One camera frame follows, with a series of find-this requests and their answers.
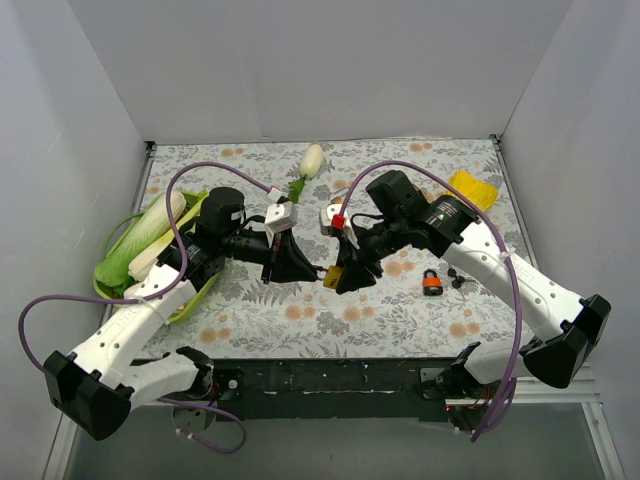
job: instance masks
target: white radish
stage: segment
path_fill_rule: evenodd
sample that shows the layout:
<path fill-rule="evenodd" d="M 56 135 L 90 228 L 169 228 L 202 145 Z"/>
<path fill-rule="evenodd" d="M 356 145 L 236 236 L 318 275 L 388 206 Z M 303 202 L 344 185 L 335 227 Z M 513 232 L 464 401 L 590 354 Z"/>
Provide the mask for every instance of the white radish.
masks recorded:
<path fill-rule="evenodd" d="M 300 176 L 313 177 L 320 170 L 322 162 L 324 162 L 322 147 L 318 144 L 311 145 L 300 163 Z"/>

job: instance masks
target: metal frame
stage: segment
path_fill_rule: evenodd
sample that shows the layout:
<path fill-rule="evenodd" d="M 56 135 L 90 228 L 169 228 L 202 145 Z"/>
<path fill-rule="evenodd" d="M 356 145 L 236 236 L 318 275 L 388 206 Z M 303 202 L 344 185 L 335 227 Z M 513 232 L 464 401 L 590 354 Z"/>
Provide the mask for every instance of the metal frame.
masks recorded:
<path fill-rule="evenodd" d="M 500 168 L 502 170 L 505 183 L 509 191 L 509 196 L 513 203 L 514 211 L 516 213 L 516 217 L 518 219 L 518 223 L 520 225 L 520 228 L 525 240 L 525 245 L 527 247 L 527 251 L 529 253 L 531 263 L 537 268 L 538 264 L 534 255 L 533 247 L 531 245 L 524 219 L 522 218 L 522 214 L 520 212 L 516 197 L 513 192 L 513 187 L 509 179 L 504 157 L 500 150 L 499 136 L 492 135 L 489 138 L 493 142 L 494 149 L 496 151 L 496 156 L 498 158 Z M 153 165 L 155 153 L 156 153 L 155 142 L 148 142 L 144 164 L 142 167 L 140 179 L 138 181 L 138 186 L 137 186 L 134 200 L 132 203 L 131 213 L 135 213 L 140 209 L 140 206 L 142 204 L 142 199 L 144 197 L 147 181 L 149 178 L 149 174 L 151 171 L 151 167 Z M 110 315 L 111 315 L 111 308 L 106 307 L 102 316 L 101 324 L 104 323 L 104 321 L 108 319 Z M 361 363 L 363 365 L 364 365 L 363 362 L 366 363 L 366 360 L 364 359 L 345 359 L 345 360 Z M 435 361 L 437 363 L 438 361 L 442 362 L 442 361 L 446 361 L 447 359 L 437 359 L 437 360 L 436 359 L 405 359 L 405 358 L 370 359 L 372 363 L 383 362 L 383 363 L 389 363 L 389 364 L 393 362 L 402 363 L 408 360 L 411 362 L 425 362 L 425 363 L 432 363 Z M 248 363 L 252 363 L 253 361 L 242 361 L 242 362 L 248 364 Z M 277 360 L 257 361 L 257 363 L 263 364 L 263 365 L 274 364 L 274 362 L 279 363 L 280 366 L 288 368 L 287 366 L 288 363 L 299 362 L 299 361 L 290 360 L 290 359 L 282 360 L 280 362 Z M 219 362 L 216 362 L 216 364 L 220 364 L 220 363 L 222 363 L 223 365 L 224 364 L 231 365 L 237 362 L 232 360 L 231 361 L 221 360 Z M 325 363 L 322 360 L 318 360 L 317 361 L 318 368 L 313 372 L 313 374 L 321 375 L 322 374 L 321 366 L 325 364 L 329 365 L 329 363 Z M 274 378 L 281 377 L 282 376 L 281 373 L 282 372 L 280 372 L 280 374 L 277 374 Z M 447 405 L 454 406 L 460 403 L 467 403 L 467 402 L 468 402 L 467 400 L 460 400 L 460 401 L 448 400 Z M 518 390 L 516 392 L 514 403 L 530 403 L 530 404 L 531 403 L 581 403 L 585 413 L 585 419 L 587 421 L 587 424 L 589 425 L 589 430 L 594 442 L 594 446 L 597 451 L 598 458 L 600 460 L 600 463 L 602 465 L 602 469 L 605 473 L 606 478 L 616 478 L 616 479 L 625 478 L 624 473 L 622 471 L 622 466 L 618 459 L 617 453 L 615 451 L 615 447 L 613 445 L 613 441 L 611 439 L 609 430 L 607 428 L 604 415 L 602 413 L 602 404 L 600 403 L 600 396 L 593 380 L 593 374 L 590 368 L 588 367 L 588 365 L 585 364 L 585 366 L 577 374 L 572 385 L 566 390 L 553 389 L 543 384 L 542 382 L 540 382 L 535 378 L 519 379 Z M 47 465 L 45 467 L 45 471 L 43 475 L 44 479 L 54 480 L 54 479 L 63 478 L 64 472 L 66 470 L 67 463 L 69 460 L 69 456 L 71 453 L 71 448 L 73 445 L 73 440 L 74 440 L 76 431 L 77 431 L 77 426 L 75 425 L 75 423 L 73 423 L 68 417 L 61 415 L 61 419 L 58 424 L 54 442 L 53 442 L 51 451 L 49 453 Z"/>

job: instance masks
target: gray wall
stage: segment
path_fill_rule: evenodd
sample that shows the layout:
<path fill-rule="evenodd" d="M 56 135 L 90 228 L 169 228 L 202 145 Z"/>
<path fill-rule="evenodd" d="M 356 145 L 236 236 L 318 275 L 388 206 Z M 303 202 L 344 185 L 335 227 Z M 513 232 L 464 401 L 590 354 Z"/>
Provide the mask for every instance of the gray wall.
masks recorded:
<path fill-rule="evenodd" d="M 144 144 L 64 0 L 0 0 L 0 477 L 40 478 L 58 424 L 17 335 L 33 297 L 90 294 L 105 234 L 130 208 Z M 100 309 L 28 318 L 40 359 L 68 351 Z"/>
<path fill-rule="evenodd" d="M 613 313 L 590 359 L 640 478 L 640 2 L 574 0 L 504 136 L 542 269 Z"/>
<path fill-rule="evenodd" d="M 162 143 L 501 133 L 571 0 L 69 0 Z"/>

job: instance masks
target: gray floor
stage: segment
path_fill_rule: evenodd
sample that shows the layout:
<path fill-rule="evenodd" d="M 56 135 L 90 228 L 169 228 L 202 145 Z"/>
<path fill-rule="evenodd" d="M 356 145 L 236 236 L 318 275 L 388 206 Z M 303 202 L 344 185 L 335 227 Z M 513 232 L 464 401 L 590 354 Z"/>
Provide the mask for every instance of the gray floor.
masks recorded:
<path fill-rule="evenodd" d="M 78 430 L 65 478 L 604 478 L 580 404 L 516 404 L 475 445 L 411 419 L 250 421 L 228 456 L 176 435 L 170 415 L 143 407 L 102 442 Z M 207 436 L 230 445 L 239 433 L 214 423 Z"/>

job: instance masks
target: table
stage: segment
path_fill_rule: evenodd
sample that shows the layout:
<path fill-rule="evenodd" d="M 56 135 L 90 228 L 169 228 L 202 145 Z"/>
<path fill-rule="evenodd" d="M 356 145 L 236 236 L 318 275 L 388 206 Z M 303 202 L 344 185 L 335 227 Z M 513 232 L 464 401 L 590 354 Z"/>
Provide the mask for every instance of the table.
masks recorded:
<path fill-rule="evenodd" d="M 147 181 L 143 205 L 168 185 L 185 165 L 215 160 L 232 165 L 263 183 L 286 187 L 308 143 L 159 146 Z M 430 169 L 445 180 L 464 169 L 499 188 L 489 210 L 507 245 L 529 259 L 504 173 L 491 140 L 387 139 L 322 142 L 326 164 L 301 197 L 296 241 L 314 264 L 335 262 L 337 241 L 322 237 L 318 211 L 341 198 L 361 170 L 381 160 L 405 160 Z M 407 172 L 428 199 L 443 194 L 438 184 Z M 362 182 L 349 210 L 376 213 Z M 264 193 L 243 179 L 215 168 L 188 172 L 178 187 L 191 191 L 231 186 L 245 194 L 248 215 L 264 214 Z M 186 322 L 163 327 L 147 344 L 143 357 L 189 345 L 212 358 L 451 357 L 470 342 L 510 338 L 514 314 L 482 285 L 467 281 L 451 287 L 448 265 L 427 251 L 405 248 L 383 261 L 384 277 L 374 287 L 341 296 L 318 282 L 269 284 L 261 267 L 229 261 L 209 296 Z M 422 274 L 439 272 L 440 297 L 422 295 Z"/>

